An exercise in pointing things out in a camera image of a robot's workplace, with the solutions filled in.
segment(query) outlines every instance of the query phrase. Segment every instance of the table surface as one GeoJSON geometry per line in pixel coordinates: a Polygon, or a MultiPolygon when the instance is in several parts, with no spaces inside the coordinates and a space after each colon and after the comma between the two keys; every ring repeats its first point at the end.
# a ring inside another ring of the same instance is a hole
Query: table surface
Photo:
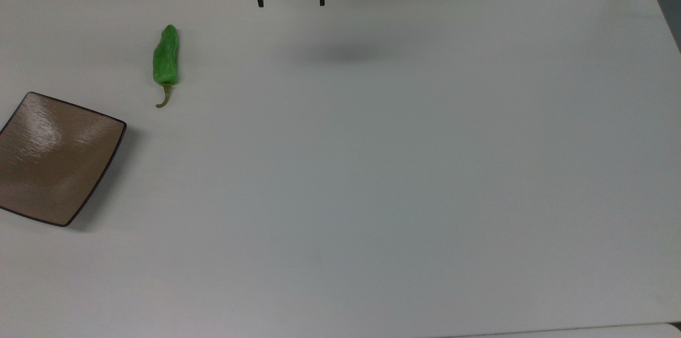
{"type": "Polygon", "coordinates": [[[656,0],[326,3],[0,0],[0,118],[33,90],[129,125],[70,227],[0,212],[0,335],[681,320],[656,0]],[[156,109],[168,23],[181,81],[156,109]]]}

